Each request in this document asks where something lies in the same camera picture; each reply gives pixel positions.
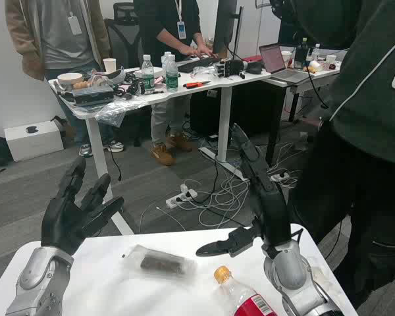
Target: desk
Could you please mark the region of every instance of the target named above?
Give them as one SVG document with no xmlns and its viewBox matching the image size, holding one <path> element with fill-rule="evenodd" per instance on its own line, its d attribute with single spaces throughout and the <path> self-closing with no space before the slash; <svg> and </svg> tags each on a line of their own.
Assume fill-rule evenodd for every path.
<svg viewBox="0 0 395 316">
<path fill-rule="evenodd" d="M 125 71 L 130 72 L 133 70 L 137 70 L 137 68 L 127 69 Z M 152 105 L 152 104 L 168 101 L 173 97 L 180 97 L 182 95 L 202 92 L 205 90 L 222 88 L 217 160 L 223 163 L 221 164 L 223 167 L 227 168 L 232 172 L 235 171 L 235 173 L 240 178 L 243 178 L 240 171 L 236 171 L 236 169 L 233 166 L 225 163 L 226 151 L 228 147 L 228 130 L 230 127 L 232 87 L 238 86 L 240 84 L 247 84 L 249 82 L 268 79 L 270 76 L 271 74 L 265 71 L 263 71 L 261 74 L 246 74 L 246 79 L 241 79 L 239 76 L 232 76 L 230 78 L 216 78 L 214 76 L 208 76 L 208 80 L 211 81 L 210 84 L 204 85 L 200 88 L 188 90 L 184 88 L 183 85 L 190 82 L 195 82 L 196 80 L 191 78 L 189 74 L 182 74 L 182 76 L 178 80 L 179 88 L 177 92 L 165 92 L 165 93 L 158 93 L 152 95 L 141 95 L 140 97 L 146 102 L 146 105 Z M 56 93 L 53 84 L 54 81 L 55 80 L 50 80 L 49 84 L 51 86 L 51 89 Z M 104 150 L 101 142 L 101 134 L 99 133 L 98 123 L 97 120 L 95 119 L 95 116 L 98 111 L 90 112 L 90 113 L 79 111 L 76 109 L 75 106 L 73 106 L 73 104 L 71 104 L 64 98 L 61 99 L 78 119 L 86 121 L 86 126 L 88 127 L 88 134 L 90 137 L 90 142 L 93 151 L 93 159 L 95 161 L 95 167 L 97 169 L 98 177 L 108 173 L 107 162 L 105 161 Z M 204 154 L 206 154 L 206 156 L 212 158 L 212 160 L 215 159 L 215 154 L 209 148 L 202 148 L 201 150 Z M 111 189 L 111 186 L 109 186 L 107 195 L 105 196 L 105 201 L 109 201 L 112 197 L 113 197 L 113 191 Z M 127 225 L 126 221 L 123 219 L 120 213 L 114 215 L 112 220 L 123 235 L 133 234 L 132 229 Z"/>
<path fill-rule="evenodd" d="M 313 83 L 316 88 L 327 86 L 338 77 L 339 73 L 340 68 L 338 67 L 335 70 L 319 71 L 316 74 L 312 74 Z M 282 103 L 284 103 L 287 89 L 290 88 L 290 92 L 294 95 L 294 97 L 292 100 L 292 106 L 288 121 L 294 122 L 300 94 L 313 89 L 310 79 L 304 80 L 298 84 L 290 84 L 289 82 L 276 80 L 274 78 L 264 79 L 263 81 L 275 87 L 278 87 L 278 89 L 280 90 L 280 94 L 282 95 Z M 271 133 L 269 134 L 268 148 L 266 152 L 266 162 L 270 165 L 272 165 L 274 150 L 277 144 L 277 136 L 280 128 L 282 108 L 283 106 L 274 107 L 273 115 L 271 117 Z"/>
<path fill-rule="evenodd" d="M 301 227 L 292 225 L 292 232 Z M 259 292 L 278 313 L 286 316 L 280 294 L 263 272 L 264 256 L 260 238 L 236 258 L 227 255 L 196 257 L 202 245 L 225 240 L 231 229 L 204 230 L 87 239 L 75 254 L 70 283 L 63 300 L 63 316 L 202 316 L 225 315 L 221 294 L 213 278 L 216 268 L 226 265 L 233 276 Z M 136 244 L 181 255 L 197 261 L 197 277 L 187 283 L 129 277 L 123 267 L 123 253 Z M 32 251 L 32 242 L 21 247 L 0 279 L 0 315 L 14 299 L 14 286 Z M 307 231 L 300 242 L 302 255 L 311 263 L 315 280 L 329 293 L 345 316 L 357 313 L 336 281 Z"/>
</svg>

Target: robotic hand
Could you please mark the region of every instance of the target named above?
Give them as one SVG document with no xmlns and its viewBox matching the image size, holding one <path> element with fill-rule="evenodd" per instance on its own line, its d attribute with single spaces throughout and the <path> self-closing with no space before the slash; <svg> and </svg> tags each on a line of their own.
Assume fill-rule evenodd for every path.
<svg viewBox="0 0 395 316">
<path fill-rule="evenodd" d="M 313 280 L 309 262 L 300 254 L 298 242 L 292 239 L 286 203 L 277 184 L 267 175 L 269 170 L 259 148 L 235 124 L 232 136 L 240 146 L 242 171 L 251 181 L 251 200 L 256 215 L 253 227 L 239 228 L 226 241 L 203 246 L 198 256 L 242 253 L 261 237 L 265 254 L 265 274 L 281 293 L 289 316 L 343 315 L 327 293 Z"/>
<path fill-rule="evenodd" d="M 103 175 L 78 207 L 86 160 L 79 157 L 63 176 L 59 192 L 50 201 L 41 228 L 41 247 L 34 250 L 16 284 L 16 298 L 6 316 L 61 316 L 62 300 L 70 280 L 71 257 L 87 237 L 99 232 L 121 209 L 119 197 L 102 204 L 110 176 Z"/>
</svg>

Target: green bottle label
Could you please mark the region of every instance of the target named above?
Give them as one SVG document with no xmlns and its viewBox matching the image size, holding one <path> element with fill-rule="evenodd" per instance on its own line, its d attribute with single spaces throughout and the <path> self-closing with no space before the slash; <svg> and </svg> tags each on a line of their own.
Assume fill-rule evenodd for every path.
<svg viewBox="0 0 395 316">
<path fill-rule="evenodd" d="M 153 76 L 145 75 L 143 77 L 143 82 L 144 82 L 145 89 L 155 88 L 155 78 Z"/>
<path fill-rule="evenodd" d="M 167 89 L 177 89 L 178 88 L 178 76 L 167 75 Z"/>
</svg>

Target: red-handled pliers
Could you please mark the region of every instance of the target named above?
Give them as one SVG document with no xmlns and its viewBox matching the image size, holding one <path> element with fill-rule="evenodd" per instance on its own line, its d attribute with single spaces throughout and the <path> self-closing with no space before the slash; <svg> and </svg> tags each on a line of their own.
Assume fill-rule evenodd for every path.
<svg viewBox="0 0 395 316">
<path fill-rule="evenodd" d="M 210 81 L 192 82 L 190 84 L 184 84 L 183 87 L 185 87 L 186 89 L 194 89 L 194 88 L 200 88 L 208 83 L 210 83 Z"/>
</svg>

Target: desk leg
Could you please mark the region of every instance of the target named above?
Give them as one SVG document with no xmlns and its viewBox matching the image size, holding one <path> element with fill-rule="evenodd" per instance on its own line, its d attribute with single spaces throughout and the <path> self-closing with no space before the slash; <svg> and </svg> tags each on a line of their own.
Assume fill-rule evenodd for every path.
<svg viewBox="0 0 395 316">
<path fill-rule="evenodd" d="M 218 155 L 217 161 L 221 163 L 221 166 L 230 172 L 234 173 L 238 178 L 243 181 L 247 180 L 243 177 L 240 170 L 236 167 L 226 163 L 226 151 L 228 149 L 228 133 L 230 132 L 230 113 L 231 113 L 231 99 L 232 99 L 232 87 L 222 89 L 221 97 L 221 111 L 219 113 L 219 131 L 218 131 Z M 215 159 L 215 154 L 207 147 L 199 149 L 204 155 Z"/>
<path fill-rule="evenodd" d="M 99 133 L 98 122 L 95 118 L 89 118 L 86 120 L 86 126 L 88 127 L 88 134 L 90 136 L 90 142 L 93 151 L 93 159 L 95 161 L 95 167 L 97 168 L 98 178 L 103 174 L 108 173 L 107 162 L 105 161 L 103 144 L 101 141 L 101 134 Z M 108 187 L 105 201 L 109 201 L 113 198 L 113 190 L 111 185 Z M 117 212 L 112 220 L 122 235 L 133 235 L 133 230 L 127 225 L 123 216 Z"/>
<path fill-rule="evenodd" d="M 296 116 L 296 109 L 298 104 L 298 98 L 300 97 L 299 93 L 294 94 L 292 98 L 292 106 L 290 111 L 290 117 L 288 118 L 288 122 L 294 122 L 294 117 Z"/>
<path fill-rule="evenodd" d="M 266 150 L 265 156 L 265 160 L 269 166 L 272 166 L 275 147 L 277 146 L 277 138 L 281 124 L 282 109 L 284 107 L 287 88 L 276 89 L 276 91 L 276 97 L 273 100 L 275 103 L 272 104 L 271 130 L 269 131 L 268 148 Z"/>
</svg>

